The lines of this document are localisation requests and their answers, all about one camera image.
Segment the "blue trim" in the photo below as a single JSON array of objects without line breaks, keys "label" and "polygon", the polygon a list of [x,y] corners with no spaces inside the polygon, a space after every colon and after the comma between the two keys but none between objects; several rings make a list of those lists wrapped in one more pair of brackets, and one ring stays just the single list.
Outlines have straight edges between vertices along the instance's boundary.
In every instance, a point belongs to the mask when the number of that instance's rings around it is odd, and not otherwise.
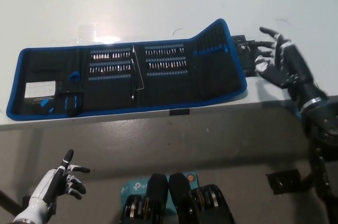
[{"label": "blue trim", "polygon": [[[146,112],[146,111],[156,111],[156,110],[170,110],[170,109],[179,109],[179,108],[194,108],[194,107],[201,107],[201,106],[207,106],[207,105],[213,105],[220,102],[224,102],[226,100],[229,100],[241,93],[243,93],[247,89],[247,82],[236,52],[236,49],[234,47],[234,43],[232,41],[230,31],[228,29],[227,23],[223,19],[218,19],[215,22],[213,22],[211,25],[209,25],[207,28],[205,28],[201,33],[198,35],[190,38],[190,39],[182,39],[182,40],[168,40],[168,41],[150,41],[150,42],[137,42],[137,43],[130,43],[129,45],[133,44],[145,44],[148,48],[153,48],[156,46],[163,47],[163,42],[166,42],[166,46],[177,45],[177,43],[180,42],[187,42],[192,41],[196,39],[199,35],[203,34],[204,32],[208,31],[210,27],[214,26],[215,24],[222,24],[223,29],[226,34],[226,38],[228,41],[228,50],[230,51],[230,54],[233,58],[234,64],[236,66],[238,75],[240,77],[240,80],[242,82],[242,88],[236,92],[233,92],[229,95],[214,98],[208,101],[201,101],[201,102],[191,102],[191,103],[185,103],[185,104],[175,104],[175,105],[164,105],[164,106],[154,106],[154,107],[138,107],[138,108],[127,108],[127,109],[114,109],[114,110],[99,110],[99,111],[87,111],[80,113],[77,115],[77,117],[87,117],[87,116],[101,116],[101,115],[116,115],[116,114],[125,114],[125,113],[136,113],[136,112]],[[117,50],[120,46],[125,46],[126,43],[117,43],[117,44],[107,44],[107,45],[88,45],[88,46],[76,46],[76,47],[57,47],[57,48],[48,48],[48,50],[75,50],[78,48],[93,48],[96,49],[95,51],[91,51],[91,53],[94,52],[101,52],[102,50]],[[49,115],[16,115],[12,114],[11,109],[15,100],[16,95],[16,86],[18,84],[19,78],[20,78],[20,69],[23,61],[23,57],[25,56],[27,51],[45,51],[46,48],[26,48],[22,50],[18,56],[18,61],[16,65],[15,75],[14,75],[14,81],[12,86],[12,92],[10,96],[10,100],[8,102],[8,106],[6,109],[6,114],[9,118],[17,121],[26,121],[26,120],[41,120],[41,119],[60,119],[60,118],[69,118],[67,114],[49,114]]]},{"label": "blue trim", "polygon": [[188,70],[182,71],[171,71],[171,72],[148,72],[147,76],[167,76],[167,75],[177,75],[188,73]]},{"label": "blue trim", "polygon": [[115,61],[115,62],[94,62],[90,63],[90,67],[105,67],[105,66],[114,66],[116,64],[130,64],[130,60],[128,61]]},{"label": "blue trim", "polygon": [[163,59],[146,59],[146,62],[165,62],[165,61],[180,61],[185,60],[185,57],[163,58]]},{"label": "blue trim", "polygon": [[41,107],[45,106],[48,102],[49,102],[48,99],[44,99],[44,100],[40,103]]},{"label": "blue trim", "polygon": [[80,81],[81,80],[81,75],[79,71],[74,71],[69,75],[69,80],[70,81]]},{"label": "blue trim", "polygon": [[68,97],[64,101],[64,110],[67,110],[67,106],[68,106]]}]

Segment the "silver ring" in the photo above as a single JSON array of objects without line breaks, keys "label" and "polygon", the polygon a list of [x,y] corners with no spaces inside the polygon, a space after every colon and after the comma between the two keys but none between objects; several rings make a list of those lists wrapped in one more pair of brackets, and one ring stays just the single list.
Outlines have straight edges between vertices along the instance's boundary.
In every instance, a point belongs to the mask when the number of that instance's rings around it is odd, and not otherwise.
[{"label": "silver ring", "polygon": [[303,106],[301,107],[301,113],[304,111],[304,109],[306,109],[307,107],[311,106],[312,104],[315,104],[316,102],[321,101],[322,99],[320,97],[316,97],[311,99],[310,101],[307,101],[306,103],[303,104]]},{"label": "silver ring", "polygon": [[216,195],[213,191],[211,192],[211,197],[212,197],[212,200],[213,200],[213,205],[215,207],[218,207],[217,198],[216,198]]}]

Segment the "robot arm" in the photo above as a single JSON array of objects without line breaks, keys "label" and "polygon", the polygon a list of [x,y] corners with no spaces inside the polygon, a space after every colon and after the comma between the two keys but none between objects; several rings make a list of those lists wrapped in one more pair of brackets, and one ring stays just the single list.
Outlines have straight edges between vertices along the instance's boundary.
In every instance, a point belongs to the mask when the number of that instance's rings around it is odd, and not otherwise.
[{"label": "robot arm", "polygon": [[69,150],[57,169],[49,170],[34,190],[28,207],[14,219],[15,224],[31,223],[45,224],[53,215],[57,197],[63,194],[74,196],[80,200],[86,189],[79,179],[71,174],[72,171],[89,173],[90,169],[69,165],[73,150]]},{"label": "robot arm", "polygon": [[271,48],[256,57],[256,70],[277,87],[287,89],[301,115],[309,143],[309,163],[317,195],[324,201],[329,222],[338,223],[338,103],[314,84],[297,47],[280,33],[261,27],[274,42],[256,42]]}]

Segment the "paper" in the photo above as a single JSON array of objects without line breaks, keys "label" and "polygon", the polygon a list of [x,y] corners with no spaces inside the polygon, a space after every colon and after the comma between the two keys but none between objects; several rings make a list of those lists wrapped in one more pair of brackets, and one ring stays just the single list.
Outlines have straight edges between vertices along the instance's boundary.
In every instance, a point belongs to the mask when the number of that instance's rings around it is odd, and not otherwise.
[{"label": "paper", "polygon": [[55,95],[55,81],[26,83],[25,98],[47,97]]}]

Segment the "black pouch pocket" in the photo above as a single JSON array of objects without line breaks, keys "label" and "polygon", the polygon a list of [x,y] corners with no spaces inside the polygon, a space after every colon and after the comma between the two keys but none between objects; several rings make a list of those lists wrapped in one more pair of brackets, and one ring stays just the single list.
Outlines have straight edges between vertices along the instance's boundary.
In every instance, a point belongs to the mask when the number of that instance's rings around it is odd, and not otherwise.
[{"label": "black pouch pocket", "polygon": [[242,82],[230,54],[224,50],[194,56],[200,98],[208,100],[235,92]]},{"label": "black pouch pocket", "polygon": [[132,78],[130,74],[107,79],[90,79],[84,85],[83,111],[131,108]]},{"label": "black pouch pocket", "polygon": [[195,100],[187,70],[148,73],[146,105],[184,104]]}]

